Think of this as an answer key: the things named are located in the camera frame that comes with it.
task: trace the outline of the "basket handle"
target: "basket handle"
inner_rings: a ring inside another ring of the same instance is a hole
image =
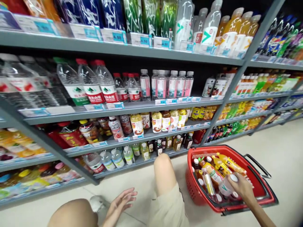
[[[256,171],[258,171],[258,173],[263,177],[263,178],[268,178],[271,179],[271,175],[269,174],[269,172],[263,167],[261,166],[260,163],[257,162],[257,160],[255,160],[250,154],[246,154],[244,155],[244,157],[248,157],[250,158],[262,171],[265,175],[262,175],[261,173],[259,173],[259,171],[255,168]]]

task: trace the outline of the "white tile floor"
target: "white tile floor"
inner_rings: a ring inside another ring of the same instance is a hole
[[[267,182],[272,187],[280,204],[265,211],[277,226],[295,227],[302,221],[302,166],[303,166],[303,119],[284,126],[259,131],[253,136],[243,136],[226,144],[241,154],[251,154],[272,175]],[[187,156],[172,159],[177,181],[183,192],[186,213],[191,226],[258,226],[251,212],[221,217],[209,207],[197,207],[186,188],[185,170]],[[135,187],[137,201],[120,218],[117,226],[145,226],[148,219],[150,198],[153,190],[153,166],[147,166],[120,175],[107,177],[98,186],[86,185],[56,195],[14,206],[0,211],[1,227],[47,226],[53,212],[67,201],[76,198],[89,199],[103,195],[113,200],[124,189]]]

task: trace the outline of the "shopping basket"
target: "shopping basket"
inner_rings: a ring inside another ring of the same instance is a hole
[[[254,195],[260,206],[270,207],[279,204],[278,198],[265,180],[265,178],[271,178],[271,175],[252,156],[249,154],[242,156],[227,145],[217,145],[209,147],[192,147],[188,151],[188,167],[185,173],[185,178],[188,192],[196,205],[203,206],[208,204],[215,212],[222,212],[223,216],[249,210],[242,199],[231,202],[223,200],[221,203],[212,201],[205,190],[198,183],[198,179],[192,168],[193,160],[195,158],[216,155],[217,152],[230,157],[235,163],[247,171],[246,179],[253,185]],[[265,175],[261,175],[245,157],[250,158],[264,172]]]

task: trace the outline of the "bottle cap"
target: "bottle cap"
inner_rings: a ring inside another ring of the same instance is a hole
[[[88,121],[87,121],[86,119],[83,119],[83,120],[80,120],[79,122],[80,122],[81,124],[84,125],[84,124],[86,124]]]

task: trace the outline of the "beige shorts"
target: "beige shorts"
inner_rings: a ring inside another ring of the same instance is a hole
[[[178,183],[169,193],[152,199],[148,227],[189,227]]]

